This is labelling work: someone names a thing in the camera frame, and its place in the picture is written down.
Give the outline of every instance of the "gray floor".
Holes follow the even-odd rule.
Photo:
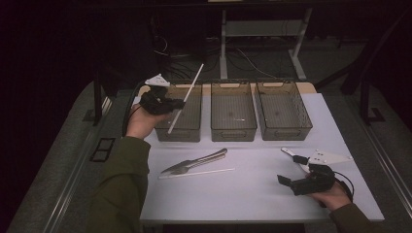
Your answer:
[[[217,44],[212,40],[210,45],[211,48],[215,48]],[[265,77],[263,73],[266,73],[298,82],[287,54],[287,49],[292,45],[293,41],[284,39],[229,42],[229,78]],[[305,41],[299,59],[308,78],[307,82],[317,83],[350,64],[362,48],[362,44],[352,44],[339,49],[334,39]],[[244,55],[248,56],[261,72],[256,71]],[[199,79],[220,77],[218,59],[219,55],[216,53],[207,57],[204,72]],[[193,77],[200,61],[189,57],[185,60],[176,60],[172,65]],[[178,78],[182,75],[164,76]],[[359,92],[353,96],[342,95],[339,87],[343,81],[344,77],[318,89],[318,92],[325,97],[342,136],[385,217],[379,224],[390,232],[412,232],[411,216],[378,159],[386,153],[400,176],[407,182],[406,185],[411,187],[411,131],[401,122],[380,92],[373,88],[370,107],[377,108],[386,121],[373,122],[371,126],[364,125],[358,115]],[[96,145],[95,142],[90,143],[91,138],[120,136],[122,114],[128,98],[129,92],[121,92],[116,99],[112,99],[111,108],[105,112],[104,121],[100,123],[102,126],[92,126],[92,122],[83,121],[87,110],[92,109],[93,103],[92,85],[85,88],[17,212],[10,232],[41,232],[44,229],[47,229],[46,232],[84,232],[89,196],[100,179],[102,166],[101,163],[88,162],[88,156]],[[80,154],[87,154],[87,158],[80,157]],[[62,212],[54,212],[54,206],[60,207]],[[256,230],[248,229],[250,232],[277,232],[273,225],[265,226],[264,230],[258,227]],[[305,229],[307,233],[336,232],[331,222],[305,224]]]

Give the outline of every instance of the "metal leg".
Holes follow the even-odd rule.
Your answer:
[[[289,50],[289,55],[291,57],[294,69],[297,73],[297,77],[301,80],[301,81],[305,81],[306,80],[306,75],[303,72],[303,68],[300,65],[300,61],[297,58],[297,55],[299,54],[300,51],[300,47],[302,46],[302,42],[303,39],[305,37],[305,33],[306,33],[306,29],[308,27],[309,24],[309,18],[312,14],[312,8],[309,8],[306,10],[305,13],[305,17],[302,21],[302,24],[300,24],[300,29],[299,29],[299,34],[297,36],[297,42],[296,45],[294,46],[293,50]]]
[[[227,63],[226,63],[226,11],[222,13],[222,37],[221,37],[221,79],[227,79]]]

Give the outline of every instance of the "floor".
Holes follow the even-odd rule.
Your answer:
[[[269,76],[299,82],[287,53],[287,49],[290,49],[293,43],[294,39],[291,38],[228,41],[229,78]],[[304,41],[299,59],[307,76],[306,82],[317,83],[350,64],[358,57],[364,46],[362,43],[343,45],[341,48],[337,45],[338,41],[334,38]],[[203,60],[191,56],[184,50],[176,49],[171,54],[172,59],[162,59],[163,76],[167,79],[192,78],[200,63],[204,62],[205,67],[199,79],[218,79],[218,52],[219,42],[214,38],[208,39],[208,55]],[[317,91],[325,97],[342,136],[385,217],[379,224],[389,232],[411,232],[410,206],[409,209],[405,208],[407,202],[404,201],[408,198],[410,200],[408,189],[411,188],[411,183],[408,181],[412,178],[412,170],[409,169],[412,164],[412,156],[409,156],[412,151],[411,131],[386,103],[379,90],[373,88],[370,93],[370,107],[377,108],[385,121],[365,125],[358,114],[359,92],[345,96],[339,90],[344,79],[345,77],[342,77]],[[92,148],[86,146],[90,135],[112,138],[120,134],[120,128],[117,127],[121,118],[119,110],[124,108],[128,94],[127,91],[121,91],[112,104],[108,104],[108,111],[105,112],[102,122],[104,126],[96,128],[91,122],[84,121],[87,110],[93,107],[92,84],[85,88],[12,222],[10,232],[22,232],[21,229],[33,229],[33,232],[42,229],[48,229],[47,232],[84,231],[88,197],[95,182],[99,181],[101,164],[87,163],[79,154],[91,152]],[[392,178],[394,169],[387,169],[385,161],[387,164],[393,163],[395,172],[406,182],[406,190],[397,188],[396,179]],[[42,191],[44,187],[49,188],[50,193],[45,194]],[[63,211],[53,213],[51,210],[54,206],[62,208]],[[299,226],[288,230],[270,224],[222,226],[209,232],[302,232],[301,230]],[[198,228],[178,231],[173,231],[173,226],[164,228],[164,232],[193,231],[200,232]],[[336,230],[331,222],[316,222],[304,224],[304,232],[333,233]]]

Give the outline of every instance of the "green sleeve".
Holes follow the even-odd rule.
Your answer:
[[[104,167],[103,182],[92,195],[86,232],[138,232],[148,188],[151,146],[124,137]]]
[[[378,224],[371,222],[355,204],[343,206],[330,213],[340,233],[384,233]]]

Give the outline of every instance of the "hand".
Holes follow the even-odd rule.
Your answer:
[[[337,182],[335,182],[329,191],[312,193],[308,196],[324,203],[330,211],[337,210],[352,203],[346,194],[345,189],[343,189],[343,187]]]
[[[169,116],[170,115],[154,116],[141,108],[139,104],[133,105],[125,136],[145,139],[151,134],[158,122],[169,118]]]

